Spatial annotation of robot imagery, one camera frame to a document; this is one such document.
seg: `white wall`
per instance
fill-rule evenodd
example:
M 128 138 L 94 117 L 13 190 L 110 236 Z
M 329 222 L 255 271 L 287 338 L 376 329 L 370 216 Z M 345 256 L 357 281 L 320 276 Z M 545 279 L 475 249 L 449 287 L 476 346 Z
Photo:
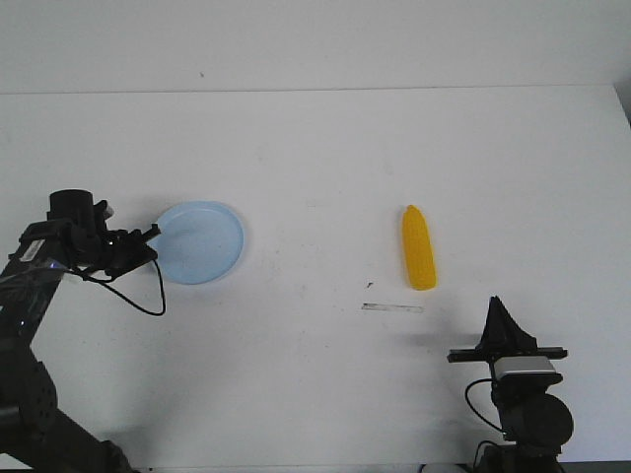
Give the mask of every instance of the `white wall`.
M 0 3 L 0 92 L 612 84 L 631 2 Z

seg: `light blue plate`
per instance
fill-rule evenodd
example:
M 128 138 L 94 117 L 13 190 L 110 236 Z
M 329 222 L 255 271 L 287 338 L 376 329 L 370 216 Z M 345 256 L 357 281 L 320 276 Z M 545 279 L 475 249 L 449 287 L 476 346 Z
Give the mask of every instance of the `light blue plate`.
M 220 278 L 244 247 L 239 218 L 219 202 L 185 202 L 158 219 L 161 234 L 149 243 L 170 281 L 200 284 Z

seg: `wire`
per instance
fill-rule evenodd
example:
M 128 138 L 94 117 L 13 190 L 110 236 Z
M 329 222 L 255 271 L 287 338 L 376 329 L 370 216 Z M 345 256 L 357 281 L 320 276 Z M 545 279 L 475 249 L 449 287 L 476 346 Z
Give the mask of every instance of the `wire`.
M 149 310 L 149 309 L 141 306 L 140 304 L 135 303 L 132 299 L 130 299 L 125 294 L 123 294 L 121 291 L 119 291 L 119 290 L 113 288 L 112 286 L 110 286 L 109 285 L 110 281 L 93 278 L 92 276 L 89 276 L 88 274 L 84 273 L 83 271 L 77 271 L 77 270 L 74 270 L 74 269 L 47 268 L 47 267 L 44 267 L 44 268 L 33 268 L 33 269 L 29 269 L 27 271 L 24 271 L 22 273 L 18 273 L 16 275 L 12 276 L 8 281 L 13 281 L 15 278 L 22 277 L 22 276 L 28 276 L 29 274 L 38 273 L 38 272 L 42 272 L 42 271 L 51 271 L 51 272 L 58 272 L 58 273 L 64 273 L 64 274 L 72 274 L 73 276 L 79 276 L 84 281 L 88 281 L 90 283 L 95 283 L 95 284 L 98 284 L 99 286 L 102 286 L 102 287 L 106 288 L 108 291 L 110 291 L 111 293 L 115 294 L 119 298 L 123 299 L 126 303 L 130 304 L 131 306 L 133 306 L 134 308 L 140 310 L 143 313 L 147 313 L 149 315 L 154 315 L 154 316 L 160 316 L 160 315 L 163 315 L 167 311 L 167 297 L 165 295 L 165 283 L 164 283 L 164 279 L 162 277 L 162 271 L 160 270 L 160 266 L 158 265 L 158 262 L 156 260 L 152 260 L 152 262 L 154 263 L 154 266 L 156 267 L 156 271 L 158 272 L 158 279 L 159 279 L 159 282 L 160 282 L 160 298 L 162 300 L 162 307 L 161 307 L 161 309 L 159 311 Z M 4 284 L 4 283 L 0 283 L 0 291 L 10 290 L 10 289 L 19 289 L 19 288 L 23 288 L 24 286 L 25 286 L 24 284 L 23 285 L 18 285 L 18 284 Z
M 477 457 L 480 454 L 480 447 L 484 444 L 488 444 L 488 445 L 493 445 L 498 449 L 501 449 L 501 446 L 498 445 L 497 443 L 495 443 L 494 441 L 491 440 L 483 440 L 481 441 L 478 445 L 477 448 L 475 449 L 475 457 L 473 458 L 473 472 L 475 473 L 475 471 L 477 470 L 477 467 L 479 466 L 477 464 Z
M 482 382 L 493 382 L 493 379 L 491 378 L 484 378 L 484 379 L 478 379 L 477 381 L 472 382 L 469 386 L 466 387 L 466 389 L 464 390 L 464 400 L 466 401 L 466 403 L 468 404 L 468 406 L 471 408 L 471 410 L 473 411 L 473 413 L 479 417 L 482 422 L 484 422 L 485 424 L 487 424 L 488 426 L 492 427 L 493 429 L 495 429 L 497 432 L 502 433 L 502 429 L 500 429 L 499 427 L 497 427 L 495 424 L 493 424 L 491 421 L 487 420 L 484 416 L 482 416 L 482 414 L 480 414 L 477 409 L 475 409 L 473 407 L 473 404 L 471 404 L 471 400 L 469 399 L 469 390 L 476 384 L 481 384 Z

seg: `black cable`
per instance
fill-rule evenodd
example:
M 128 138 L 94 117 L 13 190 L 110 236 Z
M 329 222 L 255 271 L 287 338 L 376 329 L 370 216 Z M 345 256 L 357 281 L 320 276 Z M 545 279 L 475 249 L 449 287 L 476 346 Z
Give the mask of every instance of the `black cable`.
M 102 287 L 106 288 L 108 291 L 110 291 L 111 293 L 115 294 L 119 298 L 123 299 L 126 303 L 130 304 L 131 306 L 133 306 L 134 308 L 140 310 L 143 313 L 147 313 L 149 315 L 160 316 L 160 315 L 163 315 L 167 311 L 167 297 L 165 295 L 165 283 L 164 283 L 164 280 L 163 280 L 163 277 L 162 277 L 162 271 L 160 270 L 160 266 L 158 265 L 158 262 L 156 260 L 153 260 L 152 262 L 154 263 L 154 266 L 156 267 L 156 271 L 158 272 L 158 279 L 160 281 L 160 297 L 162 299 L 162 308 L 160 309 L 160 311 L 149 310 L 149 309 L 147 309 L 147 308 L 135 303 L 132 299 L 130 299 L 125 294 L 123 294 L 121 291 L 119 291 L 119 290 L 113 288 L 112 286 L 110 286 L 109 283 L 108 283 L 109 281 L 93 278 L 92 276 L 84 273 L 83 271 L 77 271 L 77 270 L 74 270 L 74 269 L 66 269 L 66 268 L 33 268 L 33 269 L 29 269 L 27 271 L 24 271 L 23 273 L 19 273 L 19 274 L 13 275 L 8 281 L 13 281 L 15 278 L 28 276 L 29 274 L 42 272 L 42 271 L 52 271 L 52 272 L 58 272 L 58 273 L 64 273 L 64 274 L 71 274 L 73 276 L 79 276 L 84 281 L 88 281 L 90 283 L 95 283 L 95 284 L 98 284 L 99 286 L 102 286 Z M 6 283 L 0 284 L 0 290 L 19 289 L 19 288 L 23 288 L 23 287 L 24 287 L 24 284 L 23 285 L 18 285 L 18 284 L 9 284 L 9 285 L 7 285 Z
M 482 382 L 493 382 L 493 379 L 491 378 L 485 378 L 485 379 L 478 379 L 477 381 L 472 382 L 469 386 L 466 387 L 466 389 L 464 390 L 464 400 L 466 401 L 466 403 L 468 404 L 468 406 L 471 408 L 471 410 L 475 413 L 475 415 L 477 417 L 479 417 L 485 424 L 487 424 L 488 426 L 492 427 L 493 429 L 495 429 L 497 432 L 502 432 L 502 429 L 500 429 L 499 427 L 497 427 L 495 424 L 493 424 L 491 421 L 487 420 L 484 416 L 482 416 L 482 414 L 480 414 L 477 409 L 475 409 L 473 407 L 473 404 L 471 404 L 471 401 L 469 399 L 469 390 L 471 389 L 471 387 L 473 387 L 476 384 L 480 384 Z
M 497 443 L 495 443 L 494 441 L 491 440 L 483 440 L 481 441 L 478 445 L 477 448 L 475 449 L 475 457 L 473 458 L 473 472 L 475 473 L 475 471 L 477 470 L 477 457 L 480 454 L 480 447 L 484 444 L 488 444 L 488 445 L 493 445 L 498 449 L 501 449 L 500 445 L 498 445 Z

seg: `white table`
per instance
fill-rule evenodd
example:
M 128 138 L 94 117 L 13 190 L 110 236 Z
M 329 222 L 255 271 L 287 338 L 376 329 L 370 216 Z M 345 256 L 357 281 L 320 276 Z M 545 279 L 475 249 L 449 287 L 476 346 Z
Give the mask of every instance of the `white table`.
M 192 199 L 245 221 L 234 272 L 168 284 L 162 319 L 66 282 L 35 338 L 60 407 L 135 465 L 470 461 L 494 436 L 462 391 L 488 370 L 446 354 L 494 294 L 570 351 L 562 458 L 631 458 L 631 133 L 611 87 L 1 96 L 0 160 L 2 254 L 68 187 L 107 199 L 111 228 Z M 435 245 L 426 293 L 401 264 L 408 204 Z M 118 287 L 159 303 L 149 269 Z

